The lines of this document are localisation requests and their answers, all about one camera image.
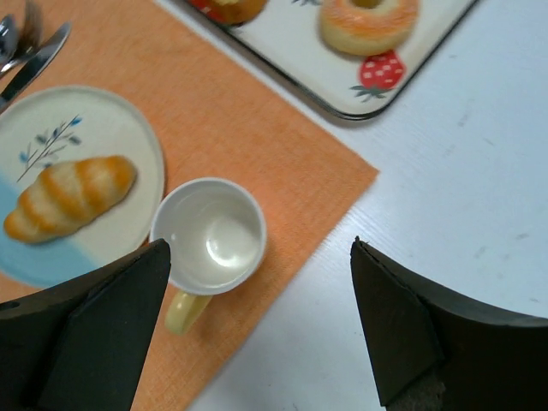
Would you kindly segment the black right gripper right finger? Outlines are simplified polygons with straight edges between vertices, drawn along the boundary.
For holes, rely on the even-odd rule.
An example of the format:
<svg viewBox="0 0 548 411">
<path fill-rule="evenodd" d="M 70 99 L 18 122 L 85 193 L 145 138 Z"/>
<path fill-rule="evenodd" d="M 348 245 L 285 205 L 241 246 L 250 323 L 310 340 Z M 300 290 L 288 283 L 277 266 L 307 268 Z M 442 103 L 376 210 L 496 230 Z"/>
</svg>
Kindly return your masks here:
<svg viewBox="0 0 548 411">
<path fill-rule="evenodd" d="M 384 408 L 546 409 L 546 319 L 455 292 L 361 240 L 350 263 Z"/>
</svg>

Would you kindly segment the striped long bread roll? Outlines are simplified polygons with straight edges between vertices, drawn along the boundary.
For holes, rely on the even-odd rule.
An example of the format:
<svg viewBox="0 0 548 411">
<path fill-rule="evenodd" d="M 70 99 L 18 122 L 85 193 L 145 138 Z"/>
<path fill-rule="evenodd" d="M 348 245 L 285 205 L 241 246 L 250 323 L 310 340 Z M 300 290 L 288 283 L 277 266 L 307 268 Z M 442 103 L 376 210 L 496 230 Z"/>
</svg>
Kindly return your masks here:
<svg viewBox="0 0 548 411">
<path fill-rule="evenodd" d="M 72 235 L 123 201 L 136 176 L 133 163 L 120 155 L 49 166 L 19 195 L 3 230 L 26 244 Z"/>
</svg>

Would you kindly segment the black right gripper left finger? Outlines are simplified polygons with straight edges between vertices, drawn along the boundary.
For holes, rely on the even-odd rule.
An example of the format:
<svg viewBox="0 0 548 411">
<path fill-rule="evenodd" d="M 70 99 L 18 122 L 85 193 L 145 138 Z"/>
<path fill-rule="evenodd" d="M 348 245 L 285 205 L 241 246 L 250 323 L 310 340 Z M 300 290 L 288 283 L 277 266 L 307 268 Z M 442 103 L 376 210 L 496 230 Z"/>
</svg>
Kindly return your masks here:
<svg viewBox="0 0 548 411">
<path fill-rule="evenodd" d="M 156 240 L 1 305 L 3 410 L 129 410 L 170 274 Z"/>
</svg>

